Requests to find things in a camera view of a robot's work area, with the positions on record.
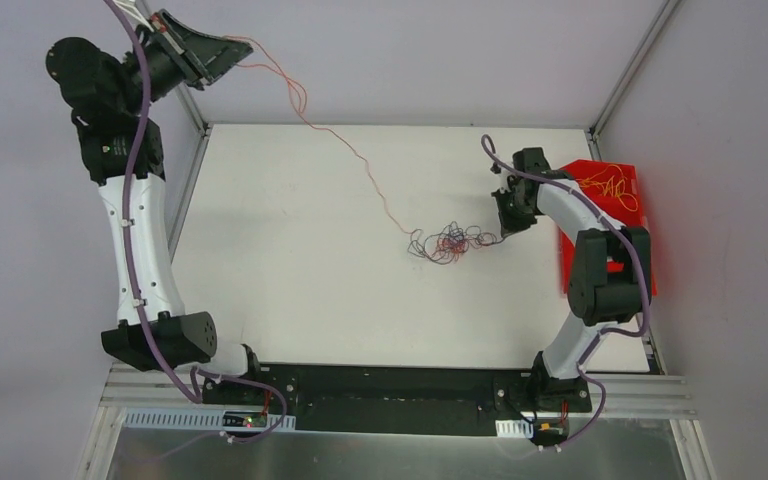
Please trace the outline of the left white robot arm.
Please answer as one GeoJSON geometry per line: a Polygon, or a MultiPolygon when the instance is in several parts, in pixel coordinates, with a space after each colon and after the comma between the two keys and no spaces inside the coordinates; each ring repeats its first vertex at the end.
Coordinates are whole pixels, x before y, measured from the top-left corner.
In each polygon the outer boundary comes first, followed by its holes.
{"type": "Polygon", "coordinates": [[[46,70],[71,110],[82,163],[105,206],[119,283],[116,324],[104,351],[140,371],[204,367],[229,376],[241,404],[257,402],[265,378],[243,344],[220,337],[212,316],[188,312],[177,288],[165,223],[166,172],[149,107],[180,85],[214,84],[250,44],[199,32],[167,10],[128,28],[132,48],[116,58],[81,37],[57,41],[46,70]]]}

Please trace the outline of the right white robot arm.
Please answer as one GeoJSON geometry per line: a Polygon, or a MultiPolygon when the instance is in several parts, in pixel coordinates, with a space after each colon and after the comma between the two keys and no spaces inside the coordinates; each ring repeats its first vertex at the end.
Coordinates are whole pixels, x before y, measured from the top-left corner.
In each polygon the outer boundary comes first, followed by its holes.
{"type": "Polygon", "coordinates": [[[642,226],[627,226],[589,199],[563,170],[552,170],[539,147],[525,148],[506,164],[493,146],[485,152],[502,179],[493,192],[503,237],[523,232],[541,216],[574,244],[567,280],[570,313],[532,366],[529,400],[543,410],[585,391],[583,370],[606,336],[627,336],[626,324],[651,304],[651,239],[642,226]]]}

